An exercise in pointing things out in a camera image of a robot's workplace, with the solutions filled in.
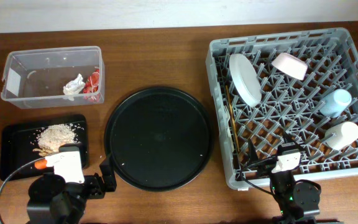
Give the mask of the white plastic fork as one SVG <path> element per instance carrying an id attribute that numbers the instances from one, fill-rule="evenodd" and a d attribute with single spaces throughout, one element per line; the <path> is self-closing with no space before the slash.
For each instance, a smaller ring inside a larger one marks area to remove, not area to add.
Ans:
<path id="1" fill-rule="evenodd" d="M 229 108 L 227 106 L 224 106 L 224 119 L 226 122 L 227 129 L 230 129 L 231 127 L 231 115 L 229 112 Z"/>

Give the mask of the red snack wrapper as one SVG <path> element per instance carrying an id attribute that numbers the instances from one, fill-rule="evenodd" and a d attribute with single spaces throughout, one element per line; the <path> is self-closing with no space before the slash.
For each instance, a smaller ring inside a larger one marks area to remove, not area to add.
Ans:
<path id="1" fill-rule="evenodd" d="M 96 93 L 99 89 L 99 69 L 96 68 L 95 71 L 88 77 L 85 87 L 83 89 L 84 94 Z M 98 102 L 100 99 L 100 94 L 85 96 L 84 99 L 91 102 Z"/>

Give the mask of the pink bowl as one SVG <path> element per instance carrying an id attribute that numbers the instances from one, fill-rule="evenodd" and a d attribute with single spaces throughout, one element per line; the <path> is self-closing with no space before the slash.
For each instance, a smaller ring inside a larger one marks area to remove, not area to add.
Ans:
<path id="1" fill-rule="evenodd" d="M 288 53 L 280 53 L 272 61 L 272 65 L 281 72 L 292 78 L 296 78 L 297 80 L 303 80 L 308 69 L 308 66 L 304 61 Z"/>

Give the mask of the wooden chopstick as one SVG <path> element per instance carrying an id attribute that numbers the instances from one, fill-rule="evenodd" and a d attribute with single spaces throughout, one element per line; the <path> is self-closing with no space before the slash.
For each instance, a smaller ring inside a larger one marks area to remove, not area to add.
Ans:
<path id="1" fill-rule="evenodd" d="M 236 122 L 234 119 L 234 113 L 233 113 L 233 108 L 232 108 L 232 104 L 231 104 L 229 88 L 227 85 L 225 85 L 225 93 L 226 93 L 227 103 L 228 103 L 228 107 L 229 107 L 229 114 L 230 114 L 230 120 L 231 120 L 231 124 L 232 124 L 232 131 L 233 131 L 233 135 L 234 135 L 234 142 L 236 145 L 236 152 L 240 153 L 241 149 L 239 147 L 239 141 L 238 141 L 238 137 L 237 137 Z"/>

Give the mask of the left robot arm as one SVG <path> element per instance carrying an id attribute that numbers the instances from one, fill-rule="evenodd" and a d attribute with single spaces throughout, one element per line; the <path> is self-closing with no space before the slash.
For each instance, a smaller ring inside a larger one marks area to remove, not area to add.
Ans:
<path id="1" fill-rule="evenodd" d="M 103 199 L 107 192 L 115 192 L 117 182 L 108 155 L 99 165 L 101 175 L 84 175 L 77 152 L 61 152 L 28 162 L 6 177 L 0 186 L 0 199 L 6 184 L 22 169 L 53 167 L 29 187 L 27 214 L 29 223 L 79 223 L 85 214 L 88 200 Z M 0 211 L 0 223 L 4 220 Z"/>

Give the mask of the cream plastic cup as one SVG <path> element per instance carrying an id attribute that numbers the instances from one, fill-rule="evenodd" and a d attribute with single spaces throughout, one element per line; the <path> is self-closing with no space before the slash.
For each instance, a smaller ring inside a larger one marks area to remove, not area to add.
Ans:
<path id="1" fill-rule="evenodd" d="M 326 141 L 326 144 L 334 150 L 341 150 L 352 144 L 358 138 L 358 125 L 346 121 L 329 128 L 325 136 L 327 137 L 331 134 L 333 134 L 333 136 Z"/>

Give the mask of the orange carrot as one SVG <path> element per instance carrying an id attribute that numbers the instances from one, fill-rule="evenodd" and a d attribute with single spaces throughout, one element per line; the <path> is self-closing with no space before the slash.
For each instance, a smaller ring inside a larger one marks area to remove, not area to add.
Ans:
<path id="1" fill-rule="evenodd" d="M 42 160 L 39 160 L 39 161 L 36 161 L 34 163 L 34 166 L 36 169 L 38 170 L 42 170 L 42 169 L 46 169 L 48 166 L 47 166 L 47 160 L 46 159 L 42 159 Z"/>

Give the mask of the grey plate with food scraps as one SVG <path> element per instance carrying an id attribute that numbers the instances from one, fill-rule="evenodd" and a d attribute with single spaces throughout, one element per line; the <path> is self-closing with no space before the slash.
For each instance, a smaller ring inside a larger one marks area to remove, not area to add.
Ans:
<path id="1" fill-rule="evenodd" d="M 242 54 L 232 54 L 229 70 L 234 86 L 242 100 L 250 107 L 257 106 L 261 99 L 261 86 L 251 62 Z"/>

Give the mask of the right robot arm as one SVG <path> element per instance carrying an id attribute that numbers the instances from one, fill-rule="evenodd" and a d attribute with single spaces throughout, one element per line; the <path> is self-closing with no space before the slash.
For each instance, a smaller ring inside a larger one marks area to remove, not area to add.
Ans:
<path id="1" fill-rule="evenodd" d="M 296 180 L 293 175 L 305 149 L 287 133 L 283 133 L 283 143 L 277 147 L 277 153 L 265 159 L 258 157 L 251 140 L 247 145 L 250 154 L 244 169 L 257 169 L 258 175 L 267 176 L 270 190 L 256 186 L 245 177 L 242 180 L 271 195 L 278 203 L 281 215 L 273 217 L 272 223 L 317 223 L 321 186 L 311 180 Z"/>

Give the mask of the light blue plastic cup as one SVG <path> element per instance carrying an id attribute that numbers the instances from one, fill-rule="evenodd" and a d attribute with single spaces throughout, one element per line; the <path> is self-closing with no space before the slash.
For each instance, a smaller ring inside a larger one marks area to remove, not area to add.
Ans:
<path id="1" fill-rule="evenodd" d="M 322 100 L 324 105 L 319 112 L 330 118 L 337 118 L 351 103 L 351 94 L 344 89 L 334 90 L 326 95 Z"/>

